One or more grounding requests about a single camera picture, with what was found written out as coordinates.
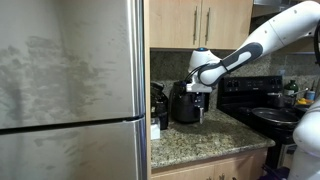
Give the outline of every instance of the black frying pan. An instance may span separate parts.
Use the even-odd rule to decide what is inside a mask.
[[[295,115],[271,108],[253,108],[252,114],[259,117],[274,126],[284,126],[286,128],[295,128],[299,122],[299,118]]]

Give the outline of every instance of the granite countertop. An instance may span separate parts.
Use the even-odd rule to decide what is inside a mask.
[[[151,141],[151,168],[160,168],[211,157],[274,146],[275,142],[214,109],[203,124],[169,121],[161,138]]]

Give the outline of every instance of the stainless steel refrigerator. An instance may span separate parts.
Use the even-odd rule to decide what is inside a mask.
[[[142,0],[0,0],[0,179],[146,179]]]

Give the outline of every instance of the wooden cabinet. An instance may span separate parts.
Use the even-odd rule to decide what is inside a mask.
[[[153,169],[152,180],[256,180],[267,149]]]
[[[252,0],[150,0],[150,47],[237,49],[249,34]]]

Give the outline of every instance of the wall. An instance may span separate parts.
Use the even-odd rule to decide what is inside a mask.
[[[215,51],[216,56],[224,58],[232,51]],[[165,84],[164,93],[169,95],[172,83],[184,79],[188,74],[191,51],[151,51],[151,80]],[[300,89],[310,88],[315,80],[317,84],[320,68],[314,64],[314,54],[274,53],[257,59],[233,71],[230,76],[268,76],[279,75],[285,70],[284,84],[290,79],[296,80]],[[216,107],[216,91],[211,93],[210,108]]]

